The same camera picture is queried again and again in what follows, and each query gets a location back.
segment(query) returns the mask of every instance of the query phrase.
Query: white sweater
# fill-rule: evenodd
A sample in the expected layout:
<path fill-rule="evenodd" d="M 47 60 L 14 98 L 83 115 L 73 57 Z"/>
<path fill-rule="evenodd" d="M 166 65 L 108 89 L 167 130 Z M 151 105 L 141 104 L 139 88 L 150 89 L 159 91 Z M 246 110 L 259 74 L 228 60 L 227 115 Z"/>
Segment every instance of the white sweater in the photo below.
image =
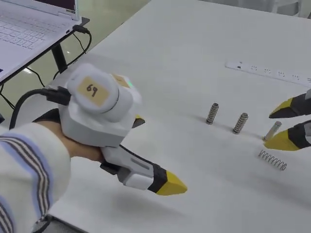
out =
<path fill-rule="evenodd" d="M 69 153 L 47 128 L 31 123 L 1 134 L 0 233 L 30 233 L 69 178 Z"/>

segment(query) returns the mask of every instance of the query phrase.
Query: laptop screen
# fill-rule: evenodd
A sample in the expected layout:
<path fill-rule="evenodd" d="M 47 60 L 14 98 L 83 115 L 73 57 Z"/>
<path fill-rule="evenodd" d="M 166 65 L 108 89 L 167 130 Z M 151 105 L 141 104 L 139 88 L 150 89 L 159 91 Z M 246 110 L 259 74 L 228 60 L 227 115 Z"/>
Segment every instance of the laptop screen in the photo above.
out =
<path fill-rule="evenodd" d="M 75 12 L 75 0 L 35 0 Z"/>

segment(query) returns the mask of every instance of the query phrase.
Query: black stand leg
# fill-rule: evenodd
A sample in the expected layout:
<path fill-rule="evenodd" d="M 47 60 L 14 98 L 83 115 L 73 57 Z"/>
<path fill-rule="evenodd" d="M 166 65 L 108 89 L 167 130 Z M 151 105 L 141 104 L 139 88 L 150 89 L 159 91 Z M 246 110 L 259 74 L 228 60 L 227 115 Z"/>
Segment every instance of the black stand leg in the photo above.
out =
<path fill-rule="evenodd" d="M 53 49 L 52 49 L 52 53 L 55 59 L 55 62 L 57 64 L 57 68 L 59 70 L 59 73 L 63 73 L 67 68 L 67 62 L 62 50 L 62 46 L 60 44 L 56 45 Z"/>

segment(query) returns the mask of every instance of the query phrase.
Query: floor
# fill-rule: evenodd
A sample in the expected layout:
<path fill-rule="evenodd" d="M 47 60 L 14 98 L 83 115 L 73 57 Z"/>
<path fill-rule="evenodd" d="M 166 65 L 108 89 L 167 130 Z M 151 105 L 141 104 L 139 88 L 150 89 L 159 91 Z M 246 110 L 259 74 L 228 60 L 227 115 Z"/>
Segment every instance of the floor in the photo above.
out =
<path fill-rule="evenodd" d="M 81 16 L 91 20 L 87 24 L 87 28 L 93 35 L 91 48 L 117 29 L 148 2 L 149 0 L 78 0 Z M 77 36 L 81 39 L 83 45 L 86 46 L 88 36 L 79 34 Z M 71 61 L 82 51 L 79 42 L 73 36 L 64 41 L 62 47 L 67 61 Z M 39 73 L 45 84 L 52 80 L 57 71 L 51 52 L 33 63 L 30 68 Z M 41 85 L 36 75 L 25 70 L 5 84 L 3 94 L 15 104 L 21 93 L 40 87 Z M 12 109 L 2 98 L 0 98 L 0 114 L 4 118 L 9 118 L 12 114 Z"/>

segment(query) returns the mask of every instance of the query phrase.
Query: laptop keyboard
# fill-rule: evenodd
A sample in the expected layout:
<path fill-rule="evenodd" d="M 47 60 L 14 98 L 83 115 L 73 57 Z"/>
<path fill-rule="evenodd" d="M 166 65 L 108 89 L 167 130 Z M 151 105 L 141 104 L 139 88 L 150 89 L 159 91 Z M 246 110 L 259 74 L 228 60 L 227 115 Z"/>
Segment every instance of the laptop keyboard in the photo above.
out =
<path fill-rule="evenodd" d="M 30 50 L 68 27 L 67 23 L 42 21 L 30 16 L 14 15 L 0 10 L 0 41 L 6 41 Z"/>

